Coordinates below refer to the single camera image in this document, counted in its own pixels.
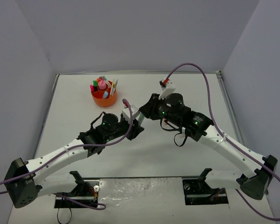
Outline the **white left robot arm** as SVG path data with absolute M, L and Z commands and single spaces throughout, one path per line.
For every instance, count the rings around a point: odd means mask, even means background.
M 64 175 L 56 172 L 76 161 L 100 154 L 106 145 L 115 144 L 120 137 L 135 139 L 144 130 L 137 120 L 139 115 L 139 111 L 129 115 L 128 109 L 124 109 L 119 118 L 103 112 L 99 126 L 81 132 L 66 146 L 29 161 L 14 160 L 5 176 L 5 180 L 11 182 L 4 184 L 14 207 L 22 208 L 38 197 L 55 193 L 69 197 L 88 194 L 91 185 L 77 171 Z

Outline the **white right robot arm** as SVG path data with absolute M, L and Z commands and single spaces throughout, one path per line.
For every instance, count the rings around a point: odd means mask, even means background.
M 210 118 L 185 106 L 179 93 L 172 93 L 165 99 L 159 99 L 159 95 L 153 93 L 149 101 L 140 107 L 140 112 L 147 119 L 167 120 L 177 126 L 186 138 L 208 146 L 237 167 L 236 171 L 206 168 L 197 182 L 201 192 L 221 188 L 240 189 L 252 199 L 263 198 L 278 163 L 274 156 L 263 156 L 229 138 L 215 128 Z

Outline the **light green highlighter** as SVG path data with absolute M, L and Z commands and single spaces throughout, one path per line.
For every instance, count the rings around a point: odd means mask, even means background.
M 139 116 L 139 118 L 138 118 L 138 124 L 139 124 L 139 126 L 141 126 L 141 124 L 142 124 L 144 118 L 145 118 L 145 116 L 143 115 L 143 113 L 140 113 L 140 116 Z

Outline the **pink-capped clear bottle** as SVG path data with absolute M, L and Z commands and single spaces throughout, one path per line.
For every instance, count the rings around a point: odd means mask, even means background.
M 98 82 L 98 89 L 100 91 L 105 91 L 108 88 L 108 85 L 106 84 L 106 82 L 104 80 L 100 80 Z

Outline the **yellow thin pen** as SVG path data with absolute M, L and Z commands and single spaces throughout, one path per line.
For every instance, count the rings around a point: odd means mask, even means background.
M 114 93 L 115 93 L 117 83 L 118 83 L 118 79 L 115 80 L 114 89 L 113 89 L 113 95 L 114 95 Z

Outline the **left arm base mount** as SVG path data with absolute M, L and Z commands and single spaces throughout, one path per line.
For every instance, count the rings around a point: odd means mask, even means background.
M 99 208 L 97 205 L 98 193 L 88 182 L 78 183 L 71 192 L 58 192 L 55 196 L 54 208 L 57 209 L 56 219 L 59 224 L 69 224 L 72 219 L 72 209 L 85 208 L 81 204 L 95 209 Z M 61 209 L 69 210 L 70 217 L 67 221 L 61 220 L 59 215 Z

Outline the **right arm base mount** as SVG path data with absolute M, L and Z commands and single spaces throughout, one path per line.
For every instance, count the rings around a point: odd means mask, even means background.
M 199 176 L 186 176 L 182 178 L 185 205 L 217 205 L 228 204 L 225 189 L 212 189 L 205 180 L 211 171 L 206 168 Z

